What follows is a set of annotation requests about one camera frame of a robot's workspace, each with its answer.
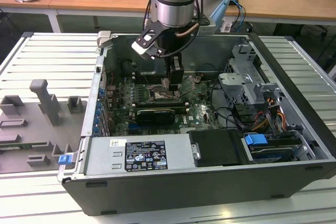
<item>black plastic cover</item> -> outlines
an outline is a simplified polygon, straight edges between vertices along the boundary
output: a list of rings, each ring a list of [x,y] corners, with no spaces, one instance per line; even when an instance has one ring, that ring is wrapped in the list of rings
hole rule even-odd
[[[196,167],[249,164],[244,146],[236,129],[190,131],[191,144],[197,144],[201,159]]]

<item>blue wire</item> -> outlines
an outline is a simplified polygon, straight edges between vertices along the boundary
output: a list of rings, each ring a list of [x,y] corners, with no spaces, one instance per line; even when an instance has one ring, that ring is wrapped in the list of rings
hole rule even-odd
[[[240,29],[240,27],[242,26],[242,24],[243,24],[243,18],[244,18],[244,12],[243,12],[243,9],[242,9],[242,7],[236,2],[236,1],[234,1],[234,0],[231,0],[233,3],[235,3],[235,5],[239,8],[239,10],[240,10],[240,14],[241,14],[241,19],[240,19],[240,24],[239,24],[239,26],[238,26],[238,29],[237,29],[237,31],[236,32],[239,32],[239,29]]]

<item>power supply label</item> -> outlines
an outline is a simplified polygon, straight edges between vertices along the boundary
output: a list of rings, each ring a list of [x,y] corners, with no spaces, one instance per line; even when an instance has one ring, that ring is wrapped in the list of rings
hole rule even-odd
[[[126,143],[125,170],[127,172],[163,169],[168,169],[164,141]]]

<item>laboratory floor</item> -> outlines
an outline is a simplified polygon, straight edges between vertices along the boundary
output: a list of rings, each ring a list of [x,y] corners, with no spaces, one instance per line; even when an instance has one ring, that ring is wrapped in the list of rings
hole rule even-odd
[[[34,31],[41,33],[52,32],[47,16],[40,14],[9,14],[10,19],[20,31]],[[91,16],[60,15],[60,22],[65,33],[96,33],[100,30],[111,30],[118,33],[137,33],[141,31],[142,18],[127,17],[98,17],[100,28],[94,28]],[[272,35],[276,24],[253,23],[253,32],[258,35]],[[244,23],[241,31],[247,27]],[[328,34],[321,41],[322,30],[316,26],[304,26],[295,40],[313,58],[317,59],[321,51],[336,34],[336,27],[328,27]],[[19,40],[21,33],[6,18],[0,23],[0,61],[7,56],[13,45]],[[336,51],[336,40],[325,51],[319,64],[332,56]]]

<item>table leg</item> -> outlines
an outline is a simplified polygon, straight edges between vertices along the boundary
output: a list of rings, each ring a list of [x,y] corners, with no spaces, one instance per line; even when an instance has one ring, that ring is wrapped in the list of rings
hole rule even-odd
[[[53,32],[54,33],[63,33],[63,28],[62,28],[61,23],[58,20],[56,10],[52,10],[52,9],[49,10],[47,15],[48,15],[48,18],[49,18],[49,21],[50,21]]]
[[[97,16],[92,17],[93,17],[93,25],[95,26],[95,28],[99,28],[98,17]]]

